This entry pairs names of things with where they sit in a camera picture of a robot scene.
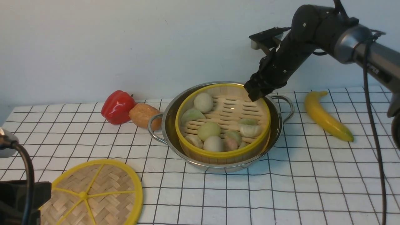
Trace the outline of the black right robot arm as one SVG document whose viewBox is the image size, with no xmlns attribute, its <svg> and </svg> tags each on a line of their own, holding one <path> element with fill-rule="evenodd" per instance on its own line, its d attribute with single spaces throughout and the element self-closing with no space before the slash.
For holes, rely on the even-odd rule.
<svg viewBox="0 0 400 225">
<path fill-rule="evenodd" d="M 400 54 L 376 43 L 384 32 L 371 30 L 349 17 L 339 0 L 334 7 L 302 5 L 290 27 L 273 27 L 251 35 L 252 49 L 266 54 L 256 73 L 244 84 L 251 101 L 284 87 L 312 54 L 330 55 L 342 64 L 356 63 L 392 93 L 387 117 L 399 147 Z"/>
</svg>

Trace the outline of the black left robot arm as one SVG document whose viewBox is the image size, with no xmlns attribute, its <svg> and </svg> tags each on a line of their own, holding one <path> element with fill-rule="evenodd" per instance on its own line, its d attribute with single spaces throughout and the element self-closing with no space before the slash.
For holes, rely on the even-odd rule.
<svg viewBox="0 0 400 225">
<path fill-rule="evenodd" d="M 35 182 L 32 160 L 19 139 L 0 129 L 1 158 L 9 158 L 19 153 L 25 166 L 25 180 L 0 182 L 0 224 L 1 225 L 40 225 L 40 207 L 51 198 L 50 182 Z"/>
</svg>

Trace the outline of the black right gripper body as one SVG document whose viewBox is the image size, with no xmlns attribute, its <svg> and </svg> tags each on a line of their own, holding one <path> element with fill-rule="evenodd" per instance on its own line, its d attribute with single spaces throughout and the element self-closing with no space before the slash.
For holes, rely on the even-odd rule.
<svg viewBox="0 0 400 225">
<path fill-rule="evenodd" d="M 270 55 L 261 61 L 259 69 L 244 85 L 251 101 L 257 101 L 284 87 L 289 78 L 316 50 L 316 46 L 295 40 L 292 32 Z"/>
</svg>

